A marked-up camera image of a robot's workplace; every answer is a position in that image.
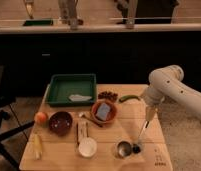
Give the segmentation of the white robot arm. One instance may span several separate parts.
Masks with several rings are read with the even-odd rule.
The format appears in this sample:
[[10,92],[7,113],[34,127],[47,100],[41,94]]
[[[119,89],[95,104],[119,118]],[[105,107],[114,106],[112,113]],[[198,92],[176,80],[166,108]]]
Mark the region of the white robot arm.
[[178,65],[155,69],[149,74],[149,85],[142,98],[148,106],[158,106],[169,96],[201,120],[201,92],[183,84],[183,78],[183,69]]

